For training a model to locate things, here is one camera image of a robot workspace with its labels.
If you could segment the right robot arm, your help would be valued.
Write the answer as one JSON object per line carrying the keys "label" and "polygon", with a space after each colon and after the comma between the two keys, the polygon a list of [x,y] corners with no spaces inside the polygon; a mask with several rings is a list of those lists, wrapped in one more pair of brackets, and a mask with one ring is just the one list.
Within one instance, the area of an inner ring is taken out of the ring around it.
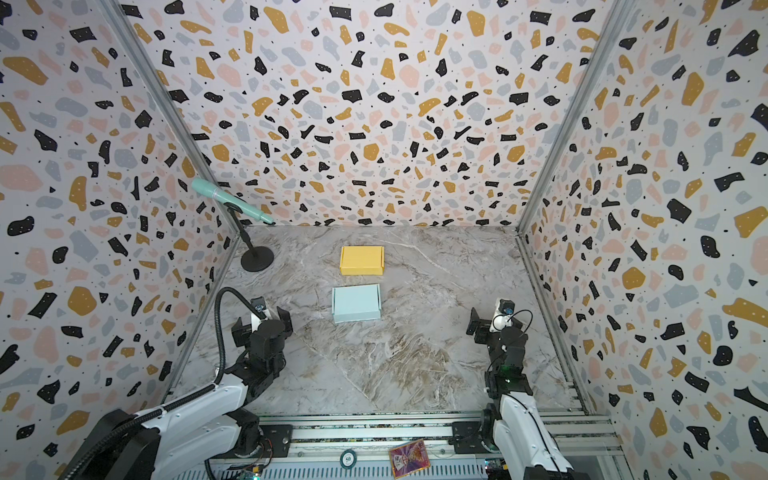
{"label": "right robot arm", "polygon": [[523,369],[527,327],[512,303],[503,300],[491,319],[471,309],[466,334],[488,351],[484,381],[490,403],[478,424],[452,425],[455,451],[499,453],[511,479],[587,479],[563,456],[540,416]]}

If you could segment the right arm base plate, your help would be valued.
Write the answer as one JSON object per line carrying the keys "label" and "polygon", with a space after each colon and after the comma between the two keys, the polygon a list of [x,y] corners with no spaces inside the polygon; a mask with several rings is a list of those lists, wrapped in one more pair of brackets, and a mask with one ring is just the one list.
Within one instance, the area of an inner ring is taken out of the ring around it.
{"label": "right arm base plate", "polygon": [[529,422],[484,417],[453,422],[449,444],[459,454],[498,454],[528,461],[539,451],[541,440]]}

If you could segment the yellow paper box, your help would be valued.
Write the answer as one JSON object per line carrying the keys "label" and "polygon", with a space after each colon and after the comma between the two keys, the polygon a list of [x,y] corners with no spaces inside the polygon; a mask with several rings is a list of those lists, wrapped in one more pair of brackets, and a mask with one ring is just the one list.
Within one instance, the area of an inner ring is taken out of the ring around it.
{"label": "yellow paper box", "polygon": [[344,276],[382,276],[384,256],[383,246],[343,246],[340,273]]}

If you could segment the light blue paper box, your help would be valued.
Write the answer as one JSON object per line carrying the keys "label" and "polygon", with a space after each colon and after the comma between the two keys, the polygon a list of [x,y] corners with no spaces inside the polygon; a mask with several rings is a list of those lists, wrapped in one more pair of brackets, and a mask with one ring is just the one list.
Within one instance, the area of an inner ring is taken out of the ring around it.
{"label": "light blue paper box", "polygon": [[335,323],[372,321],[381,318],[381,291],[378,284],[335,287],[332,292]]}

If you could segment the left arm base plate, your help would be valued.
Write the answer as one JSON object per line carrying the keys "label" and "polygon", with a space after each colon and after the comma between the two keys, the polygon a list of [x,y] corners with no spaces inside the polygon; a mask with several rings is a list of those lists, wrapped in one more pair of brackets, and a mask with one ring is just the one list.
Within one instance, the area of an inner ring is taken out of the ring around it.
{"label": "left arm base plate", "polygon": [[291,424],[247,426],[241,430],[234,447],[215,456],[215,459],[255,462],[285,458],[289,453],[293,430]]}

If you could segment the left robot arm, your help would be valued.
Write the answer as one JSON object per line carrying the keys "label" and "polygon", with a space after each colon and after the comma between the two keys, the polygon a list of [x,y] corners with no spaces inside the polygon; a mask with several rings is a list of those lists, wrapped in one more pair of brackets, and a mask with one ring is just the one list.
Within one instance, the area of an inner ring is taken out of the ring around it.
{"label": "left robot arm", "polygon": [[276,313],[256,313],[256,326],[233,326],[244,350],[213,383],[153,409],[117,409],[102,417],[61,478],[172,479],[222,454],[286,457],[292,426],[264,426],[247,408],[286,366],[283,350],[293,325],[288,311]]}

